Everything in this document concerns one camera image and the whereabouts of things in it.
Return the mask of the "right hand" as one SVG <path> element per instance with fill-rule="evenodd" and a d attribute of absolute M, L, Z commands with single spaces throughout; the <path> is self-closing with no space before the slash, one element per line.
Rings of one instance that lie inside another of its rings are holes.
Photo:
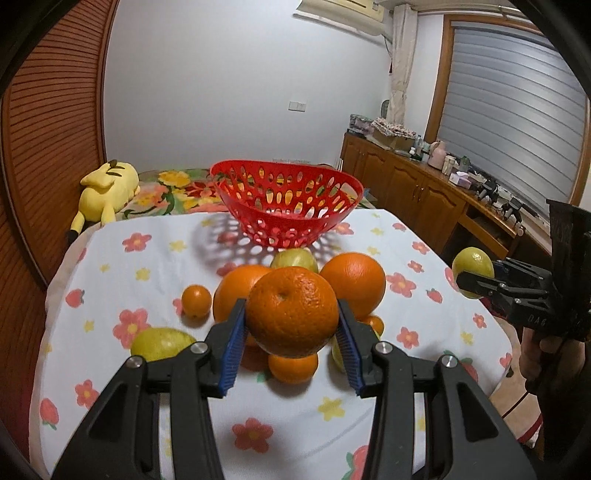
<path fill-rule="evenodd" d="M 586 363 L 586 350 L 584 342 L 543 336 L 524 328 L 519 367 L 526 391 L 544 394 L 575 378 Z"/>

